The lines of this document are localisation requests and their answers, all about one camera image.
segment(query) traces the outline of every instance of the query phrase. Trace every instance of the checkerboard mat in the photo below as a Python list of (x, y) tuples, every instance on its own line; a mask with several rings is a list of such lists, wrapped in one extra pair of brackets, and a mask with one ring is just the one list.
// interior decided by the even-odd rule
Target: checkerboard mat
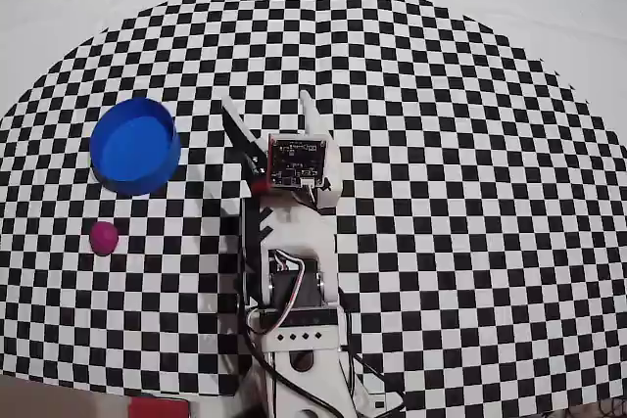
[[(181, 0), (50, 68), (0, 121), (2, 371), (233, 394), (247, 189), (219, 99), (257, 135), (295, 131), (303, 88), (341, 148), (354, 343), (408, 416), (623, 393), (625, 149), (541, 61), (424, 0)], [(183, 151), (168, 185), (130, 199), (94, 179), (89, 136), (134, 96), (165, 104)], [(121, 232), (111, 257), (90, 251), (96, 219)]]

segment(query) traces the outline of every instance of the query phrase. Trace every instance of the pink ball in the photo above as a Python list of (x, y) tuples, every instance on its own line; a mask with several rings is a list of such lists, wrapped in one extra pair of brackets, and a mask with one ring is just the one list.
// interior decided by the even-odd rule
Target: pink ball
[(118, 229), (110, 222), (96, 222), (89, 233), (91, 250), (96, 255), (107, 256), (116, 249), (118, 244)]

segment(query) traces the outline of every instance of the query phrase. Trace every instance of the electronic component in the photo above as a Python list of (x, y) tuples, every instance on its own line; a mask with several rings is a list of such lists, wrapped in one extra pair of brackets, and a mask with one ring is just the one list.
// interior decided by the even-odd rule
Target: electronic component
[(267, 152), (270, 187), (321, 187), (326, 157), (325, 136), (271, 135)]

